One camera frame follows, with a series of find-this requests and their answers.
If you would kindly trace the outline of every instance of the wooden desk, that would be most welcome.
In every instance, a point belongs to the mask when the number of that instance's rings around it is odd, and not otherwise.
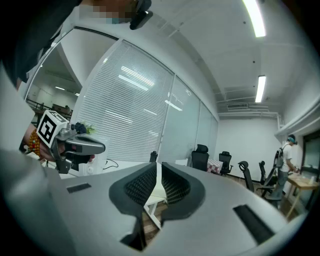
[[[297,173],[293,173],[289,175],[287,181],[292,184],[288,196],[290,195],[294,186],[299,189],[298,195],[295,197],[295,200],[291,206],[291,209],[286,215],[286,217],[289,218],[290,214],[294,210],[300,198],[302,190],[316,190],[319,187],[319,184],[316,181],[314,181],[312,184],[309,184],[310,182],[309,178],[303,178],[301,175],[298,175]]]

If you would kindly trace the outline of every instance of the ceiling pipe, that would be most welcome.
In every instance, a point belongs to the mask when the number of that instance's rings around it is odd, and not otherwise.
[[[218,113],[219,117],[236,117],[240,115],[244,116],[269,116],[269,117],[277,117],[279,114],[278,112],[265,112],[265,111],[255,111],[255,112],[222,112]]]
[[[286,130],[292,128],[294,125],[298,125],[303,120],[305,120],[307,117],[309,117],[313,112],[318,110],[320,107],[320,95],[309,105],[309,107],[300,115],[296,116],[294,119],[292,119],[290,122],[288,122],[286,125],[284,125],[281,129],[279,129],[274,135],[282,135],[286,132]]]

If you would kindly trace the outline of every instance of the white wall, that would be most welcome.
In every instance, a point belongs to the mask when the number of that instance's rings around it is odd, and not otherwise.
[[[192,59],[173,40],[158,34],[154,25],[148,22],[137,30],[130,30],[128,24],[106,24],[103,19],[98,22],[98,18],[88,18],[75,24],[124,39],[143,49],[176,73],[219,120],[213,89]]]
[[[52,103],[61,107],[65,107],[66,105],[68,105],[69,108],[73,110],[77,102],[78,96],[76,96],[74,93],[65,90],[56,90],[57,91],[55,92],[52,98]]]
[[[281,143],[274,136],[278,129],[277,120],[268,118],[220,120],[214,159],[222,151],[232,155],[231,175],[244,177],[238,163],[247,161],[252,180],[260,181],[259,162],[265,162],[266,175],[272,169],[275,153]]]
[[[70,74],[83,86],[97,62],[115,42],[101,34],[74,29],[61,40],[63,54],[59,53],[67,68],[72,69]]]
[[[51,107],[53,103],[53,96],[55,95],[55,88],[46,83],[38,83],[38,88],[40,88],[36,102],[44,103],[45,106]]]
[[[45,106],[50,108],[53,104],[61,107],[68,105],[73,110],[78,96],[66,90],[57,89],[54,85],[38,82],[31,86],[28,98],[40,104],[44,103]]]

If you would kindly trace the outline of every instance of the ceiling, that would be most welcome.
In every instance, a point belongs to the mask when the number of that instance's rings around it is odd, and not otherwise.
[[[219,112],[227,104],[254,103],[259,75],[266,75],[262,103],[281,112],[283,96],[309,61],[306,39],[283,6],[275,0],[258,3],[264,37],[255,37],[241,0],[152,1],[150,23],[175,40],[201,69]]]

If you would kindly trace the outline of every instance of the window blinds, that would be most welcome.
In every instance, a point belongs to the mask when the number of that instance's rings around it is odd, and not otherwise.
[[[108,158],[148,162],[158,151],[174,75],[122,41],[88,86],[76,117],[110,138]]]
[[[206,145],[209,148],[212,114],[201,102],[198,135],[196,144]]]
[[[218,133],[218,122],[201,102],[199,128],[196,144],[206,145],[211,159],[214,158]]]
[[[199,122],[200,100],[176,76],[174,79],[158,161],[174,162],[190,157]]]
[[[209,158],[214,159],[218,136],[218,121],[211,115],[211,131],[209,138]]]

